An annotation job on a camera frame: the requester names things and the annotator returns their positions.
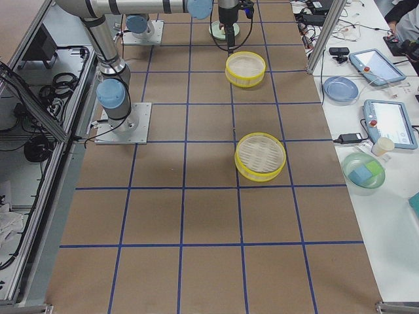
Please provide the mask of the black monitor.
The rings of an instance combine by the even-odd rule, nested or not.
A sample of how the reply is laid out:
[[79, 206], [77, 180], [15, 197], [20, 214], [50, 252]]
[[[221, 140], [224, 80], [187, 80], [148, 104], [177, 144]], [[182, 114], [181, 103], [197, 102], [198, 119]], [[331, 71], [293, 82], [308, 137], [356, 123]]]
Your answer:
[[58, 46], [48, 29], [41, 24], [29, 45], [19, 68], [23, 68], [28, 61], [41, 61], [47, 69], [51, 69], [58, 57]]

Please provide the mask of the upper teach pendant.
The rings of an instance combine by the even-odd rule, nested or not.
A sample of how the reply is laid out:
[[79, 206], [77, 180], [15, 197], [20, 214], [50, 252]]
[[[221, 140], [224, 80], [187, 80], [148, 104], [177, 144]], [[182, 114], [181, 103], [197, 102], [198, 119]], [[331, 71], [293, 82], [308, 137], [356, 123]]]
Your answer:
[[350, 53], [348, 58], [357, 71], [376, 86], [406, 79], [405, 74], [375, 48]]

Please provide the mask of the black power adapter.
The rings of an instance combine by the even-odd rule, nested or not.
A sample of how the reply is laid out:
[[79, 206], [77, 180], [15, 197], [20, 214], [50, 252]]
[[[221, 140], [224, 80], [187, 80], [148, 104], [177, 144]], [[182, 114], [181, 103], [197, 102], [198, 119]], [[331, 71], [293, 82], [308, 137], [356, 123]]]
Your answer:
[[364, 140], [360, 133], [344, 133], [340, 134], [333, 143], [345, 145], [345, 144], [357, 144]]

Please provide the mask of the teach pendant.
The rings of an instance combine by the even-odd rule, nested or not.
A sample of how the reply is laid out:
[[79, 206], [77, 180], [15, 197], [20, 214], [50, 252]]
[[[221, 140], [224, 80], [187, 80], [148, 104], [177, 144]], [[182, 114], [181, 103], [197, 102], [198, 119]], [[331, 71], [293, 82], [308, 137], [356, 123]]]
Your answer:
[[376, 86], [406, 79], [405, 74], [375, 48], [350, 53], [348, 58], [357, 71]]
[[385, 137], [393, 141], [395, 148], [418, 148], [404, 103], [367, 99], [363, 104], [363, 114], [367, 133], [373, 143]]

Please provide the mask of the green glass bowl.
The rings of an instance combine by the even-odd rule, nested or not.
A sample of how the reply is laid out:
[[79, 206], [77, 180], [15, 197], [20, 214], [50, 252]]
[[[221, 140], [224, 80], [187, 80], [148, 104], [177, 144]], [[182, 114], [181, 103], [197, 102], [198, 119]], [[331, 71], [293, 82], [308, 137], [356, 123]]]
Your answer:
[[360, 196], [374, 194], [385, 182], [386, 171], [374, 157], [363, 152], [354, 152], [342, 161], [342, 170], [350, 192]]

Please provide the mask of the yellow bamboo steamer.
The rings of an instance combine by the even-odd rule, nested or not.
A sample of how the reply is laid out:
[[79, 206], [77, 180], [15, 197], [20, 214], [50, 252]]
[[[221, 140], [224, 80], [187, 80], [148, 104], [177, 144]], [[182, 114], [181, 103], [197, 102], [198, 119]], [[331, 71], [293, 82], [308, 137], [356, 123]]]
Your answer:
[[227, 80], [241, 88], [251, 88], [258, 85], [266, 71], [265, 60], [254, 52], [236, 52], [231, 54], [225, 64]]
[[243, 136], [234, 153], [238, 172], [250, 181], [263, 183], [275, 179], [286, 162], [282, 143], [273, 135], [254, 132]]

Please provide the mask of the pale green plate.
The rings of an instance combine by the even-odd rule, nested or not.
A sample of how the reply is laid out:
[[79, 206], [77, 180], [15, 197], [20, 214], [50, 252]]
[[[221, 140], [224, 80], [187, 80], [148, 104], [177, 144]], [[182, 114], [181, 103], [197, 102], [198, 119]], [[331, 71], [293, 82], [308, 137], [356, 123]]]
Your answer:
[[[221, 25], [218, 20], [212, 22], [211, 25], [209, 26], [209, 34], [213, 35], [213, 37], [216, 38], [217, 40], [226, 41], [226, 35], [220, 32], [220, 28], [223, 26], [224, 25]], [[233, 26], [234, 26], [235, 37], [237, 37], [240, 34], [240, 27], [237, 23], [234, 23]]]

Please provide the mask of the paper cup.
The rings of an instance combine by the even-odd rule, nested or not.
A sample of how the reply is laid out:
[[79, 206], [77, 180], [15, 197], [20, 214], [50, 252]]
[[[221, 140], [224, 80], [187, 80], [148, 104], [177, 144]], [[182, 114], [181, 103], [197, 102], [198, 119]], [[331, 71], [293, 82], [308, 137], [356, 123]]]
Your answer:
[[395, 148], [394, 142], [387, 137], [380, 137], [374, 143], [371, 152], [375, 156], [382, 156]]

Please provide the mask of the blue sponge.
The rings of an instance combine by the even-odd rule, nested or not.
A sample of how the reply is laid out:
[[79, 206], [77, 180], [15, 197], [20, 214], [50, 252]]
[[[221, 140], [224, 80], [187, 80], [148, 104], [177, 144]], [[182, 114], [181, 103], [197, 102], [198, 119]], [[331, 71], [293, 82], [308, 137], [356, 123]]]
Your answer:
[[362, 186], [372, 177], [370, 171], [364, 165], [353, 169], [348, 175], [349, 180], [358, 186]]

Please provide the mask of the teal box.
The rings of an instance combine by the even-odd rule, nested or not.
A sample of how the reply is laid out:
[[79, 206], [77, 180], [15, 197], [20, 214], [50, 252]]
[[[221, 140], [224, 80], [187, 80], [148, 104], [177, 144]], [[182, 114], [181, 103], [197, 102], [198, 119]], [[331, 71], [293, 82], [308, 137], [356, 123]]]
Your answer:
[[409, 205], [414, 211], [415, 215], [419, 217], [419, 192], [409, 198]]

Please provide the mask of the lower teach pendant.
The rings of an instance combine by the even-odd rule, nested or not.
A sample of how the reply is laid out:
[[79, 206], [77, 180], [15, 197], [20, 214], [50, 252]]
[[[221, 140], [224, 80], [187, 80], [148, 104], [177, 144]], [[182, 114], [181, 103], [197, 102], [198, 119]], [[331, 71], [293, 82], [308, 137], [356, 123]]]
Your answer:
[[367, 133], [373, 143], [385, 137], [393, 141], [395, 148], [418, 148], [404, 103], [367, 99], [363, 104], [363, 114]]

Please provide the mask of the green sponge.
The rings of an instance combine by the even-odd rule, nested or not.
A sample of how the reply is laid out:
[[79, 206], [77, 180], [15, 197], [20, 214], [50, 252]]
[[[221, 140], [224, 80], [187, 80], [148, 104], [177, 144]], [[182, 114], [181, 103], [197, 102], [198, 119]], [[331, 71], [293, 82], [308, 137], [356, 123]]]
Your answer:
[[370, 162], [366, 163], [365, 167], [370, 171], [373, 177], [380, 175], [384, 172], [384, 168], [376, 160], [371, 160]]

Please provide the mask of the blue plate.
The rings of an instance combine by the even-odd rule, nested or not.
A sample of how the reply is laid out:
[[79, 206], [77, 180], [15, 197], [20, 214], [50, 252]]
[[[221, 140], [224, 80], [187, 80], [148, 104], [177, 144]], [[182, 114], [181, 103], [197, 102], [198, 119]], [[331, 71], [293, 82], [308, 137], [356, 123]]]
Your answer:
[[356, 84], [345, 77], [329, 77], [323, 83], [326, 95], [341, 104], [349, 104], [358, 99], [359, 90]]

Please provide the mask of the aluminium frame post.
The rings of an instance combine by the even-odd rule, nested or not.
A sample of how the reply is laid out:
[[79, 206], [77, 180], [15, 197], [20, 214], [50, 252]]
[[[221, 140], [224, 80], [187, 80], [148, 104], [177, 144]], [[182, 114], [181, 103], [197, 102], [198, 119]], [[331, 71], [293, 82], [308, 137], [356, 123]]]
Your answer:
[[308, 74], [312, 75], [314, 73], [314, 69], [321, 59], [326, 44], [332, 35], [332, 32], [340, 18], [342, 11], [344, 10], [345, 5], [346, 0], [336, 0], [332, 2], [329, 13], [327, 14], [323, 24], [323, 28], [320, 31], [318, 40], [316, 41], [314, 49], [310, 55], [310, 58], [308, 59], [308, 64], [306, 67]]

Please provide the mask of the black webcam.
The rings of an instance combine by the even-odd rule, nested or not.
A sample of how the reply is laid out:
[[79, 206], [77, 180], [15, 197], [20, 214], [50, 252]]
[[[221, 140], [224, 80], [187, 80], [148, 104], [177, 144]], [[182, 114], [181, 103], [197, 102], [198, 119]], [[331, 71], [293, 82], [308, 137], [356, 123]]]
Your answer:
[[350, 51], [347, 47], [330, 47], [329, 54], [337, 63], [342, 64], [348, 61]]

